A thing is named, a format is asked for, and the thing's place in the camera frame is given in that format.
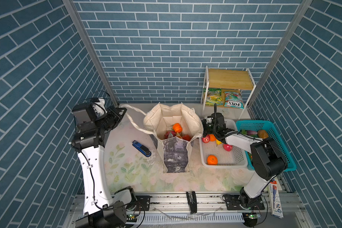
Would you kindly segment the cream canvas tote bag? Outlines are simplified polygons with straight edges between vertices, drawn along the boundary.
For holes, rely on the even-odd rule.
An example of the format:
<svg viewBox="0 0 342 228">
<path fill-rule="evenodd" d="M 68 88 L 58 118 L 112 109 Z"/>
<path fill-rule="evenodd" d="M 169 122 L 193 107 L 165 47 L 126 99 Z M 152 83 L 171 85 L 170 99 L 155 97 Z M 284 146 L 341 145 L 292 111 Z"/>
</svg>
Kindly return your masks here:
<svg viewBox="0 0 342 228">
<path fill-rule="evenodd" d="M 189 172 L 193 141 L 203 135 L 202 122 L 194 108 L 184 104 L 157 104 L 145 113 L 128 104 L 121 107 L 144 115 L 143 127 L 136 124 L 129 114 L 127 117 L 137 130 L 151 137 L 163 162 L 164 173 Z"/>
</svg>

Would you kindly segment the green Fox's candy bag top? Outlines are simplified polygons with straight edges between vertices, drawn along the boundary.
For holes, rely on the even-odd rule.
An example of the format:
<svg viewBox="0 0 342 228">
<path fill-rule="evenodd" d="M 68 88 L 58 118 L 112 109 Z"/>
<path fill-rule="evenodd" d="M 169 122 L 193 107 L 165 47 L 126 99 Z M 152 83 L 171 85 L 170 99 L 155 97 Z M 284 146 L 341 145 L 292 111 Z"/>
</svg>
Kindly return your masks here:
<svg viewBox="0 0 342 228">
<path fill-rule="evenodd" d="M 164 135 L 164 138 L 165 139 L 170 139 L 170 138 L 173 138 L 175 137 L 177 134 L 175 131 L 167 131 Z"/>
</svg>

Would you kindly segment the red bell pepper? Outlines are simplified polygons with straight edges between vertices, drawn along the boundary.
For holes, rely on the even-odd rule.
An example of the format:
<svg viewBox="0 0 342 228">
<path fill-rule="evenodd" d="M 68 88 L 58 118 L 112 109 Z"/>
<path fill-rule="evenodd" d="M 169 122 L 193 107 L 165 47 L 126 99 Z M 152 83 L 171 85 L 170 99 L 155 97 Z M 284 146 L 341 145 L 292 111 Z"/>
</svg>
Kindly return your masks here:
<svg viewBox="0 0 342 228">
<path fill-rule="evenodd" d="M 189 135 L 184 135 L 182 139 L 189 142 L 192 138 Z"/>
</svg>

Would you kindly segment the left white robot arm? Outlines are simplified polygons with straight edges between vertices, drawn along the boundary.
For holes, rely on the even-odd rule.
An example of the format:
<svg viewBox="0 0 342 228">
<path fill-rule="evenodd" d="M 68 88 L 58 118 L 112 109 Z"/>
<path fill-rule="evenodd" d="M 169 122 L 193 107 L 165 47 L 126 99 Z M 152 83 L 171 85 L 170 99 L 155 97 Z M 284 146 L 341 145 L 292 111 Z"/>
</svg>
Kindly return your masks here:
<svg viewBox="0 0 342 228">
<path fill-rule="evenodd" d="M 106 185 L 104 150 L 106 134 L 115 129 L 126 114 L 126 108 L 105 106 L 105 99 L 90 98 L 72 109 L 75 133 L 70 145 L 82 167 L 85 202 L 83 218 L 77 228 L 119 228 L 126 224 L 126 207 L 136 203 L 131 187 L 112 195 Z"/>
</svg>

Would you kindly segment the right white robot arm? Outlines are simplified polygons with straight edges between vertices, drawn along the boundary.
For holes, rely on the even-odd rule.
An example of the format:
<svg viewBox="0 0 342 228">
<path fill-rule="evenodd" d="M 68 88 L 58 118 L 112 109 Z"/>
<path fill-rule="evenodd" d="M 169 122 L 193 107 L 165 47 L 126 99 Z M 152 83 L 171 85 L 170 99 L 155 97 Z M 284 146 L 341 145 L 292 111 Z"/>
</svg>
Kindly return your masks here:
<svg viewBox="0 0 342 228">
<path fill-rule="evenodd" d="M 268 184 L 287 168 L 285 155 L 271 137 L 255 138 L 243 134 L 240 130 L 227 128 L 221 113 L 213 113 L 201 122 L 203 136 L 213 134 L 222 143 L 235 146 L 252 155 L 255 173 L 240 190 L 238 200 L 244 209 L 254 207 L 260 201 L 260 196 Z"/>
</svg>

